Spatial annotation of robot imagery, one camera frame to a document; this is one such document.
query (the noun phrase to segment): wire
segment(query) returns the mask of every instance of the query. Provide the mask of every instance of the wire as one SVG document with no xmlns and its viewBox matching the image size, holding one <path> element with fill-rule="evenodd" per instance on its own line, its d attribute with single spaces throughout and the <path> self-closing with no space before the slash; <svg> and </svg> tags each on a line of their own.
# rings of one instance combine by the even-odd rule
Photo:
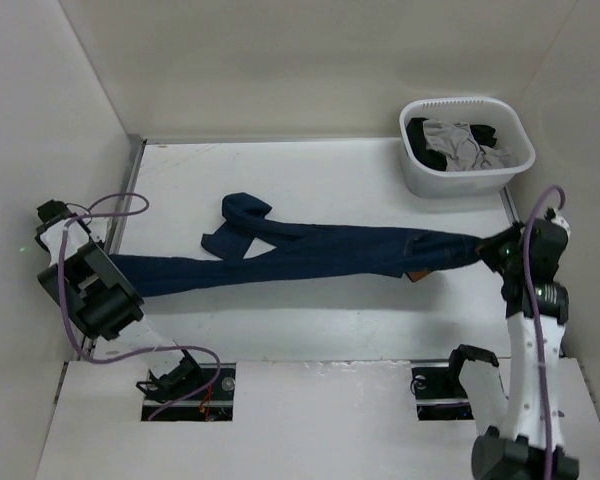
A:
<svg viewBox="0 0 600 480">
<path fill-rule="evenodd" d="M 93 213 L 93 209 L 95 207 L 97 207 L 98 205 L 100 205 L 102 202 L 112 199 L 112 198 L 120 198 L 120 197 L 139 198 L 140 200 L 142 200 L 144 202 L 144 206 L 142 208 L 140 208 L 139 210 L 135 210 L 135 211 L 131 211 L 131 212 L 124 212 L 124 213 L 116 213 L 116 212 Z M 171 400 L 170 402 L 167 402 L 164 405 L 162 405 L 160 408 L 156 409 L 153 413 L 151 413 L 151 415 L 149 415 L 148 420 L 151 421 L 157 415 L 164 412 L 167 408 L 172 407 L 173 405 L 175 405 L 179 402 L 182 402 L 183 400 L 187 400 L 188 398 L 190 398 L 194 395 L 197 395 L 198 393 L 200 393 L 203 390 L 207 389 L 208 387 L 212 386 L 215 383 L 215 381 L 218 379 L 218 377 L 220 376 L 220 370 L 222 367 L 222 365 L 220 363 L 220 357 L 218 357 L 218 355 L 215 352 L 209 350 L 208 348 L 198 347 L 195 345 L 182 345 L 182 346 L 178 345 L 178 346 L 155 347 L 155 348 L 154 347 L 146 347 L 146 348 L 140 348 L 138 350 L 133 350 L 131 352 L 124 353 L 122 355 L 118 355 L 116 357 L 111 357 L 111 358 L 106 358 L 106 359 L 94 358 L 93 356 L 91 356 L 89 353 L 85 352 L 82 349 L 80 342 L 78 342 L 78 339 L 76 338 L 75 333 L 73 332 L 71 319 L 69 318 L 69 308 L 67 305 L 67 291 L 66 291 L 66 286 L 65 286 L 65 282 L 64 282 L 65 255 L 66 255 L 66 251 L 67 251 L 67 242 L 68 242 L 68 238 L 69 238 L 69 227 L 73 223 L 80 221 L 80 220 L 89 219 L 89 218 L 90 219 L 113 218 L 113 217 L 129 217 L 129 216 L 133 216 L 133 215 L 140 215 L 141 213 L 146 212 L 148 209 L 149 209 L 149 200 L 145 196 L 140 195 L 139 193 L 132 193 L 132 192 L 113 193 L 111 195 L 106 195 L 106 196 L 100 198 L 99 200 L 95 201 L 92 205 L 90 205 L 88 208 L 85 208 L 85 211 L 87 211 L 88 213 L 86 213 L 84 215 L 78 215 L 76 217 L 71 217 L 69 220 L 67 220 L 67 222 L 64 224 L 64 228 L 62 229 L 62 241 L 60 243 L 60 252 L 58 253 L 58 297 L 59 297 L 59 303 L 60 303 L 60 312 L 62 314 L 62 324 L 64 325 L 64 330 L 67 334 L 69 343 L 71 344 L 73 349 L 78 353 L 78 356 L 81 359 L 83 359 L 89 363 L 93 363 L 95 365 L 108 365 L 111 363 L 116 363 L 121 360 L 125 360 L 127 358 L 135 357 L 137 355 L 142 355 L 145 353 L 172 352 L 172 351 L 176 351 L 176 350 L 194 350 L 197 352 L 206 353 L 207 355 L 210 355 L 211 357 L 213 357 L 213 359 L 216 361 L 216 371 L 213 374 L 213 376 L 211 377 L 211 379 L 207 383 L 202 385 L 201 387 L 196 388 L 194 391 L 187 393 L 186 395 L 183 395 L 179 398 L 176 398 L 175 400 Z"/>
<path fill-rule="evenodd" d="M 87 207 L 85 207 L 84 205 L 80 205 L 79 203 L 72 203 L 72 202 L 65 202 L 65 205 L 69 206 L 69 207 L 78 207 L 82 210 L 84 210 L 87 213 L 91 213 L 91 210 L 89 210 Z M 86 226 L 91 225 L 91 222 L 93 221 L 92 218 L 89 218 L 89 223 L 85 223 Z"/>
<path fill-rule="evenodd" d="M 524 262 L 524 280 L 529 293 L 529 299 L 531 300 L 531 308 L 533 310 L 533 325 L 536 334 L 536 345 L 538 351 L 538 376 L 540 377 L 540 397 L 542 401 L 542 410 L 544 414 L 544 430 L 545 430 L 545 461 L 544 461 L 544 480 L 551 480 L 553 473 L 553 432 L 551 431 L 551 405 L 549 403 L 549 387 L 547 385 L 547 365 L 546 357 L 544 354 L 544 335 L 542 333 L 542 323 L 540 322 L 540 308 L 538 306 L 538 299 L 535 295 L 535 287 L 533 285 L 533 279 L 531 278 L 531 257 L 530 257 L 530 246 L 531 246 L 531 233 L 533 232 L 533 222 L 536 217 L 540 215 L 540 211 L 544 206 L 547 198 L 554 191 L 560 195 L 560 206 L 558 209 L 564 207 L 566 201 L 566 195 L 562 187 L 558 185 L 551 185 L 548 187 L 540 197 L 535 206 L 529 214 L 529 220 L 524 229 L 524 236 L 522 240 L 522 254 Z"/>
<path fill-rule="evenodd" d="M 211 395 L 213 394 L 213 386 L 209 385 L 209 387 L 207 388 L 207 394 L 203 397 L 202 401 L 200 402 L 200 406 L 198 407 L 200 409 L 200 413 L 204 413 L 204 421 L 208 422 L 209 421 L 209 416 L 211 414 Z"/>
</svg>

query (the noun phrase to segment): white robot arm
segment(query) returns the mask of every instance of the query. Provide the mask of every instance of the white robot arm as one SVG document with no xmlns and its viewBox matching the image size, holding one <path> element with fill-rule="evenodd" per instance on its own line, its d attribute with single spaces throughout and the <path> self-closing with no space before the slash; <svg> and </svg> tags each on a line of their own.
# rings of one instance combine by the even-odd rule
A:
<svg viewBox="0 0 600 480">
<path fill-rule="evenodd" d="M 75 221 L 67 205 L 54 200 L 39 207 L 38 216 L 43 224 L 36 240 L 51 256 L 38 280 L 57 303 L 59 252 L 66 229 L 64 285 L 71 322 L 87 338 L 118 340 L 111 350 L 120 344 L 129 351 L 144 350 L 140 358 L 149 367 L 150 378 L 137 386 L 151 400 L 168 402 L 204 384 L 206 375 L 193 357 L 151 328 L 140 309 L 142 297 L 104 253 L 106 224 L 99 219 L 89 224 Z"/>
<path fill-rule="evenodd" d="M 576 459 L 564 454 L 558 412 L 558 360 L 569 302 L 567 290 L 553 281 L 570 231 L 566 221 L 552 210 L 545 219 L 536 219 L 531 227 L 526 227 L 534 229 L 530 251 L 535 286 L 532 294 L 538 301 L 543 332 L 542 343 L 538 345 L 516 228 L 512 227 L 508 235 L 487 241 L 482 256 L 504 279 L 502 294 L 507 302 L 511 340 L 509 397 L 505 396 L 498 361 L 492 352 L 462 345 L 449 360 L 452 381 L 459 381 L 467 393 L 478 430 L 472 451 L 472 473 L 476 480 L 546 478 L 543 467 L 549 449 L 551 478 L 575 480 L 579 465 Z M 540 378 L 538 348 L 544 350 L 546 382 Z M 543 396 L 550 405 L 550 445 L 547 445 Z"/>
</svg>

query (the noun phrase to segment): laundry basket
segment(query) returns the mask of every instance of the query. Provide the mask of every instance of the laundry basket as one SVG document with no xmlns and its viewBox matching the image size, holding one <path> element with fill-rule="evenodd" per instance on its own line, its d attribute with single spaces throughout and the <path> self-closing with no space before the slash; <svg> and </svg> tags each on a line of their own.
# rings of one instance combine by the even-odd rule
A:
<svg viewBox="0 0 600 480">
<path fill-rule="evenodd" d="M 470 172 L 432 170 L 418 161 L 407 137 L 407 124 L 416 117 L 491 125 L 496 129 L 496 148 L 508 147 L 516 165 Z M 460 197 L 497 192 L 516 174 L 530 168 L 536 159 L 536 152 L 515 110 L 495 98 L 438 98 L 410 103 L 400 114 L 400 131 L 404 143 L 400 155 L 407 186 L 420 197 Z"/>
</svg>

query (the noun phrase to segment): white floor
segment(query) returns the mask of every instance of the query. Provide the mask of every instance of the white floor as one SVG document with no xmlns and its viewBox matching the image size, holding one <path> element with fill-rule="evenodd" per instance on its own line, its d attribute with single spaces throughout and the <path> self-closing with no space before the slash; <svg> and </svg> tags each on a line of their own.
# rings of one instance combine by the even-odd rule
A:
<svg viewBox="0 0 600 480">
<path fill-rule="evenodd" d="M 268 218 L 430 228 L 488 236 L 509 223 L 498 194 L 424 200 L 406 188 L 396 139 L 146 148 L 135 191 L 151 209 L 129 218 L 120 253 L 214 258 L 203 233 L 222 198 L 248 192 Z M 256 242 L 250 254 L 265 251 Z M 372 275 L 263 283 L 149 298 L 155 330 L 236 360 L 446 358 L 460 343 L 509 355 L 501 279 L 477 264 L 412 284 Z M 98 354 L 115 351 L 101 345 Z"/>
<path fill-rule="evenodd" d="M 508 362 L 502 362 L 505 385 Z M 471 421 L 421 422 L 408 362 L 238 363 L 233 422 L 140 422 L 141 362 L 73 362 L 37 480 L 469 480 Z M 600 480 L 600 424 L 560 361 L 566 449 Z"/>
<path fill-rule="evenodd" d="M 200 237 L 222 224 L 222 197 L 240 191 L 273 205 L 270 218 L 281 221 L 478 236 L 508 226 L 498 195 L 411 195 L 399 147 L 391 139 L 148 147 L 136 191 L 152 208 L 129 219 L 122 253 L 210 258 Z M 417 284 L 368 275 L 148 299 L 158 333 L 239 361 L 234 421 L 140 422 L 134 383 L 146 365 L 74 362 L 37 479 L 469 479 L 473 423 L 418 421 L 408 362 L 318 360 L 445 358 L 460 343 L 506 357 L 500 285 L 474 265 Z M 101 342 L 97 354 L 110 350 Z M 502 372 L 506 385 L 506 360 Z M 567 451 L 580 458 L 580 478 L 600 480 L 600 424 L 574 360 L 560 361 L 560 387 Z"/>
</svg>

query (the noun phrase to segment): dark clothing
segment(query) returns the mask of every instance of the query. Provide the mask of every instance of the dark clothing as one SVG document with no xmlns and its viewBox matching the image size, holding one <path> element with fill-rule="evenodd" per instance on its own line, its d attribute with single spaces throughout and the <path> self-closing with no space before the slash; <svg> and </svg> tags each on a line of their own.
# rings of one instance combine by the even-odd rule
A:
<svg viewBox="0 0 600 480">
<path fill-rule="evenodd" d="M 246 193 L 222 201 L 226 223 L 203 235 L 202 246 L 222 261 L 111 255 L 144 297 L 221 285 L 372 273 L 400 278 L 479 260 L 470 235 L 395 227 L 302 225 L 266 220 L 272 207 Z M 275 246 L 243 258 L 254 238 Z"/>
<path fill-rule="evenodd" d="M 427 148 L 427 140 L 424 136 L 424 128 L 422 124 L 426 118 L 412 118 L 407 124 L 407 138 L 411 144 L 413 154 L 418 161 L 425 167 L 432 170 L 444 172 L 447 170 L 447 157 L 435 150 Z M 489 125 L 470 125 L 471 135 L 480 145 L 493 148 L 496 146 L 497 139 L 495 138 L 496 129 Z"/>
</svg>

